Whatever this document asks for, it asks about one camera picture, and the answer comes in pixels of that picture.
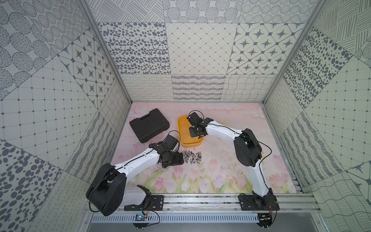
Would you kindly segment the pile of silver bits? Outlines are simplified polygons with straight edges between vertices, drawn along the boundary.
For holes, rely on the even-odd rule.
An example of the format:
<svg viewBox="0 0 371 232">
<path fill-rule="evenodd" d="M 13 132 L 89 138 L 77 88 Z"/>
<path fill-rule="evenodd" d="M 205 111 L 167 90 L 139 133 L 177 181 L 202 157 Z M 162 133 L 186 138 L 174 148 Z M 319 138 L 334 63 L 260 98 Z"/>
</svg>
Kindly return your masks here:
<svg viewBox="0 0 371 232">
<path fill-rule="evenodd" d="M 192 152 L 192 151 L 184 151 L 183 152 L 183 156 L 184 156 L 184 161 L 186 163 L 191 163 L 191 164 L 194 164 L 194 163 L 201 163 L 202 161 L 202 153 L 201 152 Z"/>
</svg>

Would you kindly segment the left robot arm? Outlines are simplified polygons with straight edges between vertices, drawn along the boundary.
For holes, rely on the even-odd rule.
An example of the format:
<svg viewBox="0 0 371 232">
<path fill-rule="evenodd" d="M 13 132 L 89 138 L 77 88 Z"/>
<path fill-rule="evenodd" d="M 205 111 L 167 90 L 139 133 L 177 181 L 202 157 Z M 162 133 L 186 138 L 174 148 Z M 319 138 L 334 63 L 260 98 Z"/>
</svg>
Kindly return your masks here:
<svg viewBox="0 0 371 232">
<path fill-rule="evenodd" d="M 150 144 L 142 153 L 125 162 L 104 164 L 86 193 L 90 211 L 108 216 L 121 206 L 129 211 L 150 210 L 155 205 L 150 190 L 142 185 L 126 189 L 127 182 L 159 163 L 162 168 L 184 164 L 179 148 L 180 141 L 168 134 L 164 140 Z"/>
</svg>

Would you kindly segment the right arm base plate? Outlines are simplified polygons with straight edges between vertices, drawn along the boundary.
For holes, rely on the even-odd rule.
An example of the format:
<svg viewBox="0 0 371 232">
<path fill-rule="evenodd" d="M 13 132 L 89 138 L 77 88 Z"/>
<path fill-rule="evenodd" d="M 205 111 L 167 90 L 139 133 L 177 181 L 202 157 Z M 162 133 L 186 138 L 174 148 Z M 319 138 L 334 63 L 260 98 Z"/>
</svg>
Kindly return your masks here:
<svg viewBox="0 0 371 232">
<path fill-rule="evenodd" d="M 268 193 L 266 196 L 246 195 L 241 193 L 238 195 L 238 201 L 242 211 L 278 211 L 280 206 L 274 195 Z"/>
</svg>

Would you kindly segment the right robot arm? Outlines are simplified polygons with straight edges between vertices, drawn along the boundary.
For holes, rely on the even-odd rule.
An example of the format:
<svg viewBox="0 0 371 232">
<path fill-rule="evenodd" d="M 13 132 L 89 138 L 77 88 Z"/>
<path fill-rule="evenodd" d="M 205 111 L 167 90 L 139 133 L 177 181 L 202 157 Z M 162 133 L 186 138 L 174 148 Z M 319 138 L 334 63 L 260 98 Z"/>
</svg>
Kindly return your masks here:
<svg viewBox="0 0 371 232">
<path fill-rule="evenodd" d="M 229 128 L 211 118 L 199 117 L 196 110 L 188 114 L 187 120 L 191 124 L 192 137 L 212 135 L 234 144 L 237 160 L 248 169 L 255 204 L 259 207 L 278 205 L 261 169 L 261 162 L 264 160 L 261 147 L 263 143 L 257 140 L 252 130 Z"/>
</svg>

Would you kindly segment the yellow plastic storage box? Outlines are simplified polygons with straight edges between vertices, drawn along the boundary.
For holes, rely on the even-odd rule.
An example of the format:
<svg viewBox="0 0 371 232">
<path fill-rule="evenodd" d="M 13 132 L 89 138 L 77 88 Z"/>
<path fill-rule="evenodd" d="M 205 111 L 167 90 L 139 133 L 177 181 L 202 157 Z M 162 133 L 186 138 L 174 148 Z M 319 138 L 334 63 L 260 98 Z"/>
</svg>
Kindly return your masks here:
<svg viewBox="0 0 371 232">
<path fill-rule="evenodd" d="M 191 137 L 189 128 L 191 124 L 187 120 L 187 116 L 181 116 L 177 120 L 178 131 L 180 133 L 180 143 L 184 148 L 194 148 L 200 146 L 203 142 L 203 138 Z"/>
</svg>

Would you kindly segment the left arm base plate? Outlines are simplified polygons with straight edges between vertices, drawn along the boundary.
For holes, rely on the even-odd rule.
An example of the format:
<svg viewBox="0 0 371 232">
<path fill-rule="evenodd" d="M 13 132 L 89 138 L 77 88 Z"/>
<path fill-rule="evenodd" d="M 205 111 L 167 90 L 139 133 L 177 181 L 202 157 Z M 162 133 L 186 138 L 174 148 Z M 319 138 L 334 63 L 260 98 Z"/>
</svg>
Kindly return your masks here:
<svg viewBox="0 0 371 232">
<path fill-rule="evenodd" d="M 140 205 L 124 206 L 125 211 L 162 211 L 164 203 L 164 195 L 151 195 L 145 197 Z"/>
</svg>

